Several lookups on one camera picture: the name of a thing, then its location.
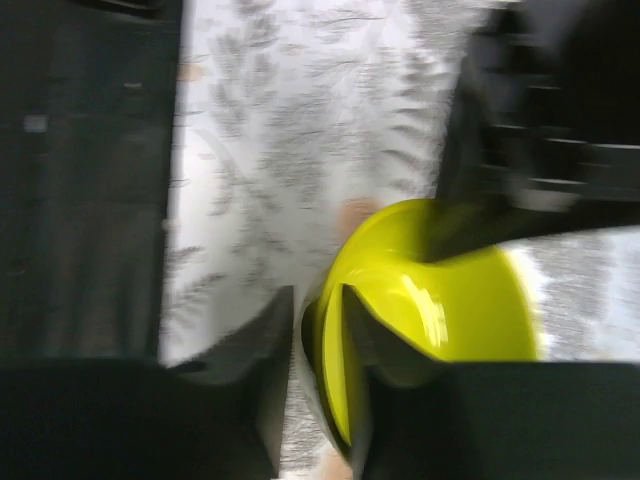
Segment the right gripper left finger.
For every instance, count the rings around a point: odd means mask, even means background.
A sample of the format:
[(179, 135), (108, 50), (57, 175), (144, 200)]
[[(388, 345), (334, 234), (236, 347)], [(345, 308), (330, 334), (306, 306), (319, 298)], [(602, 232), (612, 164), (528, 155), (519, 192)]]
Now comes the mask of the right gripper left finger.
[(132, 359), (1, 365), (5, 479), (274, 479), (294, 290), (173, 367)]

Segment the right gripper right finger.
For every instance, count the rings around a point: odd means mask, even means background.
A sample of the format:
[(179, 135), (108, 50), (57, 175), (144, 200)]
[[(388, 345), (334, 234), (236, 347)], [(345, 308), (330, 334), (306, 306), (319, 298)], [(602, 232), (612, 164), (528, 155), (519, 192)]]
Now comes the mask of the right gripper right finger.
[(635, 479), (639, 367), (420, 353), (342, 289), (358, 479)]

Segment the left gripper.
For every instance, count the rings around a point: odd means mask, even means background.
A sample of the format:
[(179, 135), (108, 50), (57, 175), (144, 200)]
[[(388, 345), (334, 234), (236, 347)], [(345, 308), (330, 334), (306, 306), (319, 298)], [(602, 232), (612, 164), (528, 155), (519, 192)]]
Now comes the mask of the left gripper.
[(639, 222), (639, 5), (515, 1), (466, 42), (434, 257)]

